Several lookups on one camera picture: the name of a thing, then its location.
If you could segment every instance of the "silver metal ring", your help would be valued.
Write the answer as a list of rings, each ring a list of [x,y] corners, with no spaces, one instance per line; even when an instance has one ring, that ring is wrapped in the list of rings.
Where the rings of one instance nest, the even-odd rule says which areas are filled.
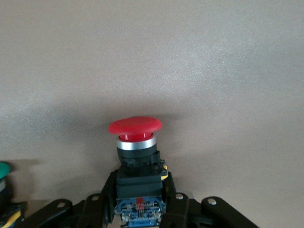
[[[116,145],[119,149],[125,151],[134,151],[150,148],[156,144],[156,137],[153,136],[151,139],[141,142],[123,142],[119,138],[116,141]]]
[[[4,178],[1,180],[0,179],[0,191],[2,191],[5,188],[5,180]]]

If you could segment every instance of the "red button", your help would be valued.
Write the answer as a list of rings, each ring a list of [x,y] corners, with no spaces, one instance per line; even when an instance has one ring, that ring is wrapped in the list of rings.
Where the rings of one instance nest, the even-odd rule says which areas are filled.
[[[136,116],[111,123],[109,132],[119,135],[122,141],[141,142],[152,138],[152,133],[161,128],[162,123],[156,118]]]

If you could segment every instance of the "gray wall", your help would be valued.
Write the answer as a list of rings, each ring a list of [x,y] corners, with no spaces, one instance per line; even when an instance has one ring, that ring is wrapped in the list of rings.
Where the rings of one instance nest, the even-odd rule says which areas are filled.
[[[109,123],[151,115],[178,189],[303,227],[303,0],[2,0],[0,38],[0,159],[29,213],[100,190]]]

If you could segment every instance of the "green button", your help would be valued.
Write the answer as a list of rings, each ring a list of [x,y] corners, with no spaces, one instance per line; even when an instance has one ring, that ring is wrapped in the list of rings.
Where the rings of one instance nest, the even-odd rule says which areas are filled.
[[[0,162],[0,179],[8,175],[10,166],[7,163]]]

